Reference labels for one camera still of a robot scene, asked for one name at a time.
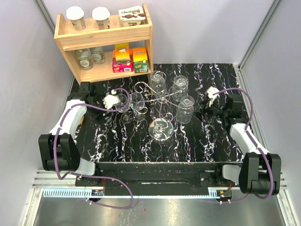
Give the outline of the ribbed goblet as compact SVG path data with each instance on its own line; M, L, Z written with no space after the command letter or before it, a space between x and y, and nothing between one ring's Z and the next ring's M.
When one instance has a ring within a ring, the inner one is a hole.
M150 88L154 95L158 95L162 91L167 91L166 74L161 71L154 71L150 74Z
M191 96L182 97L176 110L176 120L181 124L191 121L194 112L195 100Z
M111 125L112 124L112 121L113 121L112 116L106 116L104 119L105 119L105 124L106 125Z
M188 84L189 81L186 77L182 75L174 77L173 86L172 86L174 101L180 102L182 97L188 95Z

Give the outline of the chrome wine glass rack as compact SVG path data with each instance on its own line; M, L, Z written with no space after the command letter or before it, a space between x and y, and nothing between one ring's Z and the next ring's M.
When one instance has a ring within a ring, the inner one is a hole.
M145 115L148 111L146 103L153 106L152 122L148 126L150 137L158 142L165 142L174 133L174 122L177 122L176 110L180 102L174 101L172 88L154 95L150 88L150 81L149 84L137 82L134 85L134 92L141 93L144 98L145 107L142 110L142 114Z

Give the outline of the round yellow wooden coaster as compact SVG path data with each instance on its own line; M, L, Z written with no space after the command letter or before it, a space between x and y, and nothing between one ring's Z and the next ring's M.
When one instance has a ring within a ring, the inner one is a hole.
M79 125L81 125L83 123L84 120L84 115L81 117L80 121L79 121Z

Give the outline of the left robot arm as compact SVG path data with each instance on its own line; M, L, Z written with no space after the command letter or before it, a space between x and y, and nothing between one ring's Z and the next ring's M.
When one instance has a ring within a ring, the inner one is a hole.
M85 179L91 186L101 183L102 175L95 170L95 163L81 158L75 142L75 133L87 112L85 104L104 108L100 102L103 98L103 94L96 94L95 86L90 82L82 82L79 90L70 93L57 124L48 134L42 134L38 139L44 170L55 171L57 160L59 171L86 175Z

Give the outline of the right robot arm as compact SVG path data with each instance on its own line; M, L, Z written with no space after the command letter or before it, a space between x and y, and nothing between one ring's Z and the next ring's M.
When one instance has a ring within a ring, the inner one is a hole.
M215 183L225 186L232 181L239 185L242 193L254 194L262 199L277 195L280 190L280 156L271 154L252 133L243 114L244 101L239 94L228 95L225 105L219 105L217 98L207 94L194 115L201 121L211 116L218 117L228 135L237 143L244 159L241 166L224 164L214 174Z

